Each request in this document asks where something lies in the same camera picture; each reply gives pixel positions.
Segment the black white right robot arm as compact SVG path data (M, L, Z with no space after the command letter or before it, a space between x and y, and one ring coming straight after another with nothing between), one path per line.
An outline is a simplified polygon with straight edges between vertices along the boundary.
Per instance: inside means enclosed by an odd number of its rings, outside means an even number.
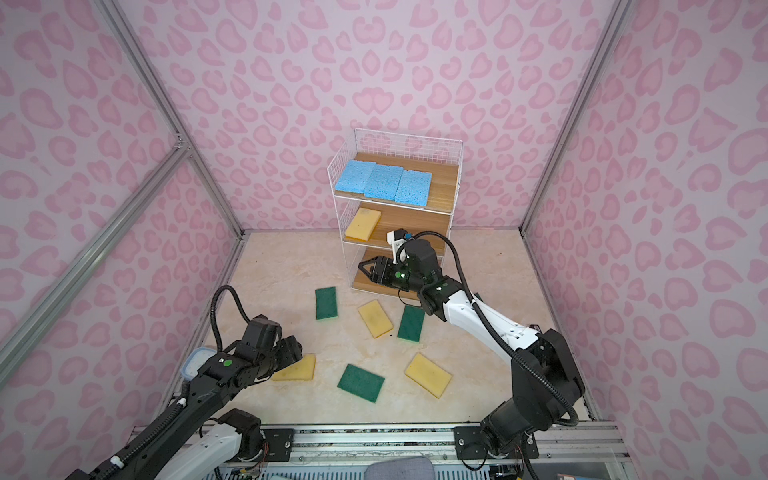
M358 271L373 284L415 294L425 314L464 330L511 365L511 398L480 423L485 451L498 457L524 454L535 433L578 426L575 404L585 385L564 336L554 329L524 326L488 306L470 288L450 240L444 244L452 254L455 277L442 269L429 241L434 232L412 235L399 229L393 235L391 255L365 259Z

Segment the blue sponge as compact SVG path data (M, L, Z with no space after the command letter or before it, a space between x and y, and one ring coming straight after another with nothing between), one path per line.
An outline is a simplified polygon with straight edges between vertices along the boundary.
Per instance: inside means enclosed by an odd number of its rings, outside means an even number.
M334 189L343 193L363 194L376 166L375 162L350 160L336 182Z
M404 205L426 207L431 188L430 172L405 170L399 180L394 202Z
M365 183L363 195L376 200L394 201L405 169L375 164Z

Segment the small yellow sponge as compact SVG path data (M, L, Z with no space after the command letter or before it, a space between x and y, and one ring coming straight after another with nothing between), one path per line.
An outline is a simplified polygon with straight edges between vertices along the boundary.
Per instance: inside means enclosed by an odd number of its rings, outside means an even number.
M352 241L369 241L381 215L378 210L359 208L345 230L345 238Z

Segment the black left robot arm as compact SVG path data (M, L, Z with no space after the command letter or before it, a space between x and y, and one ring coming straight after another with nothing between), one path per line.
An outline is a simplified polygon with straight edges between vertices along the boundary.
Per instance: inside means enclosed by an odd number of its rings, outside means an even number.
M295 336L279 323L252 318L241 339L214 353L184 383L181 396L134 440L89 472L70 479L155 479L192 435L242 390L264 382L303 357Z

